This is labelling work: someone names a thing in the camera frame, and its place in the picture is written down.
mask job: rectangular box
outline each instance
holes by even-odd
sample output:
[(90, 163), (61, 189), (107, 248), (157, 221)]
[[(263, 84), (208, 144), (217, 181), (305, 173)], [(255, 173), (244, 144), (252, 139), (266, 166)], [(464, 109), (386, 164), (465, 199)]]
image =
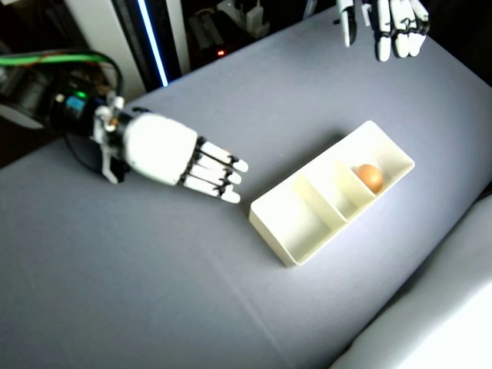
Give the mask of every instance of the rectangular box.
[[(354, 173), (371, 164), (384, 176), (373, 193)], [(302, 265), (415, 166), (372, 121), (251, 204), (249, 220), (287, 266)]]

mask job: small round object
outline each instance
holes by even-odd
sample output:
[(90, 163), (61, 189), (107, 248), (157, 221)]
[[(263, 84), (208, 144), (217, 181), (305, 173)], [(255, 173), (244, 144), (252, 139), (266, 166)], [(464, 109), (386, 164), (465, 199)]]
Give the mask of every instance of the small round object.
[(378, 193), (384, 183), (383, 173), (378, 168), (370, 164), (361, 165), (355, 174), (369, 187), (375, 194)]

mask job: robotic hand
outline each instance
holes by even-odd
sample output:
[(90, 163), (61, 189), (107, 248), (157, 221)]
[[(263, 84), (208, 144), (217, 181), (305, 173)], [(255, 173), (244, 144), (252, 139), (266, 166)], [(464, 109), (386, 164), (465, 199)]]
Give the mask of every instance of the robotic hand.
[[(429, 32), (429, 13), (419, 0), (362, 0), (366, 26), (372, 26), (377, 43), (377, 58), (385, 62), (390, 58), (391, 39), (397, 55), (406, 58), (417, 56)], [(355, 41), (354, 0), (337, 0), (344, 32), (345, 45)]]
[(248, 171), (245, 161), (172, 119), (149, 111), (129, 118), (120, 112), (121, 100), (113, 101), (113, 109), (102, 105), (95, 112), (92, 139), (101, 146), (102, 173), (110, 182), (119, 182), (111, 169), (116, 159), (167, 185), (183, 185), (233, 204), (241, 200), (233, 188), (241, 183), (238, 172)]

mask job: dark background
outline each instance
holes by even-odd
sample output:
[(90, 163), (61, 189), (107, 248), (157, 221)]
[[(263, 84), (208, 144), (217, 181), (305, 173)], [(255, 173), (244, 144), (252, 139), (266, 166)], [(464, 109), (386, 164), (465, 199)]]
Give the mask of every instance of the dark background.
[[(421, 0), (430, 12), (430, 36), (452, 55), (492, 85), (492, 2), (488, 0)], [(215, 6), (218, 0), (182, 0), (184, 17)], [(355, 0), (359, 12), (360, 0)], [(256, 0), (245, 0), (246, 8)], [(271, 33), (302, 19), (305, 0), (261, 0)], [(0, 5), (0, 52), (30, 52), (48, 48), (84, 47), (85, 41), (62, 14), (63, 0), (24, 0)], [(335, 5), (335, 0), (318, 0), (317, 12)], [(33, 131), (0, 118), (0, 168), (56, 138), (48, 131)]]

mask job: blue light strip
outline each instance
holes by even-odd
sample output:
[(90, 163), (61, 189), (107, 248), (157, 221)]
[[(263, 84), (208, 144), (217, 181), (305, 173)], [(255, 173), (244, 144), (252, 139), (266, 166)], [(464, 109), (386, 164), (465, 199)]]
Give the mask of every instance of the blue light strip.
[(154, 54), (155, 64), (157, 65), (159, 75), (161, 76), (162, 85), (164, 87), (168, 87), (168, 79), (166, 78), (161, 54), (159, 53), (159, 48), (157, 46), (157, 42), (155, 41), (154, 30), (152, 29), (151, 19), (148, 16), (145, 0), (138, 0), (138, 7), (140, 8), (141, 17), (144, 19), (145, 30), (147, 31), (148, 39), (151, 42), (152, 53)]

